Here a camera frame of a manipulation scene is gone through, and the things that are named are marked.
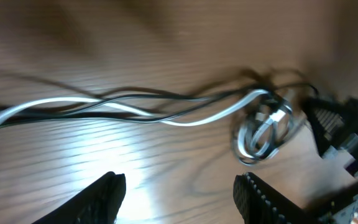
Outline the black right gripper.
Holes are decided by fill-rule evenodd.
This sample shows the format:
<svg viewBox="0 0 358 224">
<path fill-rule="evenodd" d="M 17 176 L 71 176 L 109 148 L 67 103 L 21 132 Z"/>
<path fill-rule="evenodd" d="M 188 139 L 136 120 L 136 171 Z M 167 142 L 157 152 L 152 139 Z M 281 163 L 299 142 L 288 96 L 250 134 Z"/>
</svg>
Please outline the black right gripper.
<svg viewBox="0 0 358 224">
<path fill-rule="evenodd" d="M 348 152 L 352 159 L 345 169 L 358 177 L 358 99 L 341 104 L 319 98 L 307 98 L 301 108 L 309 121 L 318 154 L 324 159 Z"/>
</svg>

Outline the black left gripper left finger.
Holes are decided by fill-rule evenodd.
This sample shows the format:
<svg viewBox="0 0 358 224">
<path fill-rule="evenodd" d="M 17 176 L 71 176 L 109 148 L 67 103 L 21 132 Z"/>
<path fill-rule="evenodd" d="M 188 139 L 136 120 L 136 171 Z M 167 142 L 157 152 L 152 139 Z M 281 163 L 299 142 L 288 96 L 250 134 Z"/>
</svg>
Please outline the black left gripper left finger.
<svg viewBox="0 0 358 224">
<path fill-rule="evenodd" d="M 125 175 L 107 172 L 34 224 L 114 224 L 125 195 Z"/>
</svg>

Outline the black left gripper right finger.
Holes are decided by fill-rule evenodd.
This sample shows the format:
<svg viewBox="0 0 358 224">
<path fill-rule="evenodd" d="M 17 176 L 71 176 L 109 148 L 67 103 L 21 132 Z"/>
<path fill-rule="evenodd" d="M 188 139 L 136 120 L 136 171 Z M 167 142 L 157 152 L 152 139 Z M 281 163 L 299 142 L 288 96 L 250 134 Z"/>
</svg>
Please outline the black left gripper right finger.
<svg viewBox="0 0 358 224">
<path fill-rule="evenodd" d="M 236 176 L 233 199 L 245 224 L 318 223 L 252 172 Z"/>
</svg>

